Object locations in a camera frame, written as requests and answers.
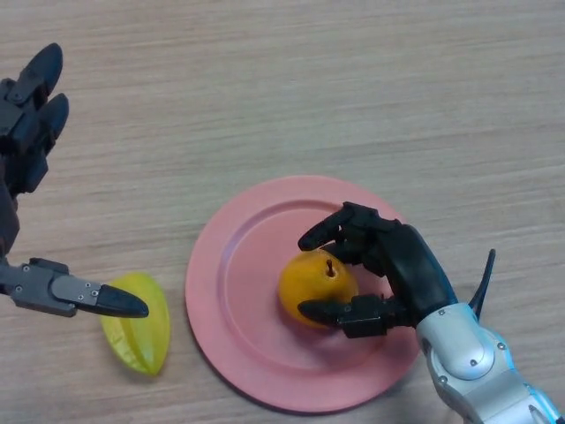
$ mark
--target wooden table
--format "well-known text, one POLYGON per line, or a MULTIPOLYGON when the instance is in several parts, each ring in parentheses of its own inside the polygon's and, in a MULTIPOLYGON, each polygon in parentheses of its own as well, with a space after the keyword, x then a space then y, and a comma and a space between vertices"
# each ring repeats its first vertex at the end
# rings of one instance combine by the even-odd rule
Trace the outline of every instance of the wooden table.
POLYGON ((0 77, 64 49, 71 115, 20 200, 11 262, 42 256, 166 291, 172 341, 147 382, 97 318, 0 299, 0 422, 449 424, 423 360, 347 414, 271 413, 196 352, 184 275, 209 217, 297 173, 360 184, 417 226, 462 299, 495 247, 484 322, 565 410, 565 6, 549 0, 2 0, 0 77))

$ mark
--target pink plate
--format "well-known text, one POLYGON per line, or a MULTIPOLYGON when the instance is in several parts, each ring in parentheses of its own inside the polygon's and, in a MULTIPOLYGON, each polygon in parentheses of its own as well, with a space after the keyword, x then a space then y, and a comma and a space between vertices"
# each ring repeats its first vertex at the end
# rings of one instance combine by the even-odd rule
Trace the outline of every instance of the pink plate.
MULTIPOLYGON (((351 183, 288 177, 238 195, 193 248, 185 287, 193 334, 210 365, 259 403, 293 413, 349 409, 396 384, 419 354, 413 329, 353 340, 295 323, 279 307, 279 273, 299 253, 298 238, 344 201, 403 220, 351 183)), ((362 292, 391 294, 386 279, 353 271, 362 292)))

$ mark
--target black fingertip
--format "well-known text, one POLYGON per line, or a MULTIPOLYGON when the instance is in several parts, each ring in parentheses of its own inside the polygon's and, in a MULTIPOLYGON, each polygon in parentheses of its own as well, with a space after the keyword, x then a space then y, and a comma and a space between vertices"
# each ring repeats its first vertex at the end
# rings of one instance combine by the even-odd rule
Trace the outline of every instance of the black fingertip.
POLYGON ((69 99, 62 93, 53 97, 39 112, 40 120, 53 131, 55 139, 61 135, 68 117, 69 99))
POLYGON ((44 79, 47 95, 55 88, 62 70, 63 50, 56 42, 44 47, 26 66, 26 71, 32 71, 44 79))

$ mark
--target silver robotic arm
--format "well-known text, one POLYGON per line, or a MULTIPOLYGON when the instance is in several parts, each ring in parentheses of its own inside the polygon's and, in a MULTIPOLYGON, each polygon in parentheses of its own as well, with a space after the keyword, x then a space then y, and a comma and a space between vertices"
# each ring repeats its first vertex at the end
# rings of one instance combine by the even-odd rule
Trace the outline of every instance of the silver robotic arm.
POLYGON ((465 424, 565 424, 516 370, 506 341, 482 327, 468 304, 429 314, 416 332, 438 395, 465 424))
POLYGON ((300 312, 349 338, 414 328, 439 397, 464 424, 565 424, 549 397, 516 370, 506 341, 479 322, 494 250, 473 299, 463 303, 419 233, 379 217, 375 209, 345 202, 298 246, 362 264, 385 276, 394 293, 388 299, 357 296, 350 304, 312 299, 299 305, 300 312))

